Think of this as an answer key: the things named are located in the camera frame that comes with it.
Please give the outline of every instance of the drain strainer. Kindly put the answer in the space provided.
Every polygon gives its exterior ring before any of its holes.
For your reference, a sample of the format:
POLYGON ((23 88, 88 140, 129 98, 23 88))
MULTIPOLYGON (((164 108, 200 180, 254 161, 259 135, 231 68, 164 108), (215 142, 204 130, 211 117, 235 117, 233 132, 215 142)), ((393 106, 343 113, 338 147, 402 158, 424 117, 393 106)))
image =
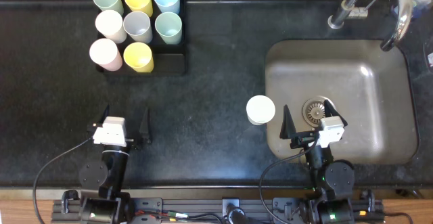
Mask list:
POLYGON ((302 115, 304 116, 305 121, 313 127, 318 127, 320 123, 320 119, 325 117, 325 104, 324 101, 330 99, 323 96, 316 96, 307 100, 302 107, 302 115))

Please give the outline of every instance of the sink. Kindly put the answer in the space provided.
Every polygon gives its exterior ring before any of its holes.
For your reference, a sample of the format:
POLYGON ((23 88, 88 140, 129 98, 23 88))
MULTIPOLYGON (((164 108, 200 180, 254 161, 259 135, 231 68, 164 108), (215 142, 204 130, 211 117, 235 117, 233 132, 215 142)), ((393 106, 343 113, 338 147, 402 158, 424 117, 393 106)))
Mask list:
POLYGON ((335 159, 402 164, 416 153, 407 64, 399 49, 383 52, 380 41, 281 41, 266 56, 265 76, 266 96, 276 108, 267 143, 278 158, 299 153, 279 138, 283 106, 298 132, 309 131, 323 117, 324 99, 348 122, 342 140, 331 144, 335 159))

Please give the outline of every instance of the faucet spout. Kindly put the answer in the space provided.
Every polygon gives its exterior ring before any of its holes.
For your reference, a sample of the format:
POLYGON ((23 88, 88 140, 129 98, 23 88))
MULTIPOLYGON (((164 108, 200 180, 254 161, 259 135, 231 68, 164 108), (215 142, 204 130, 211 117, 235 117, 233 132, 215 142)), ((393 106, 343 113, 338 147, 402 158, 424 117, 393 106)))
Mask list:
POLYGON ((395 29, 382 41, 382 51, 391 50, 404 36, 412 18, 412 0, 398 0, 398 19, 395 29))

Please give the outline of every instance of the chrome faucet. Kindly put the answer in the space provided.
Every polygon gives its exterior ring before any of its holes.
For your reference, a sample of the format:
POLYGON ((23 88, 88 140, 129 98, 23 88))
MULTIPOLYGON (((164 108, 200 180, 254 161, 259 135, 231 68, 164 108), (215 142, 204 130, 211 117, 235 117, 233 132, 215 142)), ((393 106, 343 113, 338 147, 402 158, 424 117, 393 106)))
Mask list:
MULTIPOLYGON (((328 18, 328 24, 331 28, 339 29, 343 27, 344 20, 353 16, 355 11, 355 3, 357 0, 343 0, 335 15, 328 18)), ((360 18, 366 18, 368 8, 361 10, 360 18)), ((412 0, 398 0, 398 19, 395 29, 388 35, 380 44, 383 51, 391 50, 405 36, 409 23, 412 17, 412 0)))

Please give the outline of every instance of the wooden table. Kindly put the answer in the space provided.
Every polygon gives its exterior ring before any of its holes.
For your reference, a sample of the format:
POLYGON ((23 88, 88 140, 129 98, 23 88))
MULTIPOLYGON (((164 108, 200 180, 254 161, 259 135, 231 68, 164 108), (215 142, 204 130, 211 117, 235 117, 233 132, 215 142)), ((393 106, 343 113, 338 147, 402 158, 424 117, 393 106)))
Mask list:
MULTIPOLYGON (((51 220, 52 200, 39 200, 38 207, 44 222, 51 220)), ((384 200, 386 212, 405 212, 416 224, 433 224, 433 200, 384 200)), ((39 223, 31 200, 0 200, 0 224, 39 223)), ((406 217, 386 217, 391 224, 408 224, 406 217)))

